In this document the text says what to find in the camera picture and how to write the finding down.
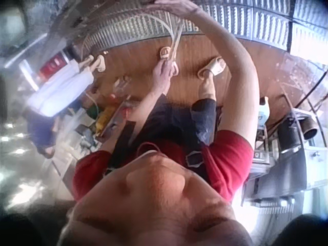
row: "white cord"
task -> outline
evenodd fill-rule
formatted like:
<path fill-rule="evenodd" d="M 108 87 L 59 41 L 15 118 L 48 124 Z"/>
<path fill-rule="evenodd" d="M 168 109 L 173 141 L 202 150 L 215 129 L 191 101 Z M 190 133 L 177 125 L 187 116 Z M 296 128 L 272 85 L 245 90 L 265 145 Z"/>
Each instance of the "white cord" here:
<path fill-rule="evenodd" d="M 87 93 L 87 92 L 85 92 L 85 94 L 86 94 L 86 96 L 90 99 L 90 100 L 92 100 L 92 102 L 96 105 L 96 107 L 97 107 L 97 117 L 96 117 L 96 120 L 95 121 L 97 121 L 98 120 L 98 117 L 99 117 L 99 108 L 98 108 L 98 104 L 96 103 L 96 101 Z"/>

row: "foot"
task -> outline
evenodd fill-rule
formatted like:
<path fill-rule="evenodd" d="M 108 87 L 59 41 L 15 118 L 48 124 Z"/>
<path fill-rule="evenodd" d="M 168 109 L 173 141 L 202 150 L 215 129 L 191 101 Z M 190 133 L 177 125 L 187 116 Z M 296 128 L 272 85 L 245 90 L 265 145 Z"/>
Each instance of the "foot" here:
<path fill-rule="evenodd" d="M 204 80 L 205 79 L 205 75 L 204 75 L 205 71 L 210 71 L 213 74 L 213 76 L 216 76 L 216 75 L 222 73 L 225 68 L 226 68 L 225 61 L 221 57 L 216 57 L 216 58 L 212 59 L 210 61 L 210 63 L 207 64 L 207 66 L 200 69 L 198 71 L 197 75 L 198 75 L 199 79 Z"/>
<path fill-rule="evenodd" d="M 208 70 L 208 69 L 204 70 L 202 75 L 203 75 L 205 80 L 207 78 L 213 78 L 214 77 L 214 74 L 211 72 L 211 70 Z"/>
<path fill-rule="evenodd" d="M 168 59 L 169 55 L 170 55 L 170 51 L 171 51 L 170 47 L 161 48 L 161 50 L 159 51 L 160 58 L 161 59 Z M 177 76 L 179 74 L 179 68 L 178 68 L 178 65 L 177 65 L 176 61 L 174 61 L 172 63 L 172 67 L 174 68 L 172 76 Z"/>
<path fill-rule="evenodd" d="M 88 62 L 93 62 L 93 60 L 94 60 L 94 57 L 93 57 L 93 55 L 89 55 L 88 56 L 88 58 L 87 58 L 87 60 L 88 60 Z"/>
<path fill-rule="evenodd" d="M 97 60 L 100 60 L 99 65 L 97 66 L 97 70 L 99 73 L 104 72 L 106 70 L 105 58 L 100 55 L 97 57 Z"/>

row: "floor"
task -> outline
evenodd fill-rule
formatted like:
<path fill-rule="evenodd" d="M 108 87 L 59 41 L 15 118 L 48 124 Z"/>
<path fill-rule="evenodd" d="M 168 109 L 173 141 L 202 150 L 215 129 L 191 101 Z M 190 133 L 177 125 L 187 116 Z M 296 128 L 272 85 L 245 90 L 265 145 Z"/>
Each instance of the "floor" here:
<path fill-rule="evenodd" d="M 323 71 L 320 67 L 277 48 L 249 40 L 240 39 L 250 53 L 257 68 L 260 95 L 269 98 L 271 115 L 268 126 L 281 119 L 289 111 L 284 98 L 285 90 L 290 101 L 296 105 L 319 80 Z M 123 75 L 132 78 L 130 93 L 143 98 L 151 86 L 151 72 L 159 59 L 159 49 L 170 46 L 169 37 L 143 40 L 111 48 L 105 55 L 107 69 L 98 74 L 97 83 L 103 95 L 102 104 L 112 91 L 116 79 Z M 177 64 L 180 74 L 172 79 L 168 98 L 180 105 L 191 105 L 198 98 L 200 80 L 197 71 L 205 66 L 211 58 L 218 56 L 214 46 L 204 35 L 186 35 L 181 37 L 177 52 Z M 230 81 L 230 73 L 224 72 L 215 77 L 218 105 L 222 105 Z"/>

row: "red object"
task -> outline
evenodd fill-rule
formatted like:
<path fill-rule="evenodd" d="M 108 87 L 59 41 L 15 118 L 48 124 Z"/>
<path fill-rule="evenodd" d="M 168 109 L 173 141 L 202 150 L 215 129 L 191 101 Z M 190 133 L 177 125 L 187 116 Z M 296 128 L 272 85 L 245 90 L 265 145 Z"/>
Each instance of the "red object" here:
<path fill-rule="evenodd" d="M 63 54 L 60 52 L 44 64 L 44 66 L 40 69 L 40 73 L 46 80 L 48 80 L 52 75 L 66 65 L 67 62 L 65 61 Z"/>
<path fill-rule="evenodd" d="M 159 140 L 154 144 L 163 154 L 180 165 L 185 165 L 186 155 L 179 145 L 168 140 Z M 214 143 L 209 147 L 203 146 L 202 154 L 211 186 L 227 201 L 233 199 L 235 192 L 245 182 L 251 169 L 253 153 L 250 144 L 231 131 L 219 131 Z M 110 157 L 109 152 L 97 151 L 78 162 L 73 177 L 76 200 L 80 200 L 102 179 Z M 125 164 L 135 157 L 131 155 Z"/>

